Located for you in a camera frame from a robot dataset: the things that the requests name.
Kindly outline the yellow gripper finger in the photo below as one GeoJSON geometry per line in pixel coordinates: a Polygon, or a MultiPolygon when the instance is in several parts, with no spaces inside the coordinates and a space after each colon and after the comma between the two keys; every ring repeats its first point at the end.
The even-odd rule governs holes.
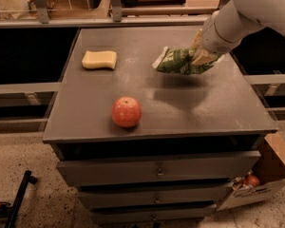
{"type": "Polygon", "coordinates": [[[215,62],[219,57],[216,53],[209,52],[203,47],[193,47],[194,54],[192,56],[192,66],[202,66],[215,62]]]}
{"type": "Polygon", "coordinates": [[[198,48],[201,45],[201,34],[202,34],[202,30],[200,29],[196,35],[195,38],[193,39],[190,48],[198,48]]]}

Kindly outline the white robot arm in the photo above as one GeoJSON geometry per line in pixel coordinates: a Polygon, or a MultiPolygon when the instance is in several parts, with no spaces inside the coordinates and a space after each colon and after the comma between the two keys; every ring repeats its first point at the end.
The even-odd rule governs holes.
{"type": "Polygon", "coordinates": [[[230,0],[213,12],[197,33],[191,44],[195,50],[191,65],[216,61],[244,37],[264,28],[285,37],[285,0],[230,0]]]}

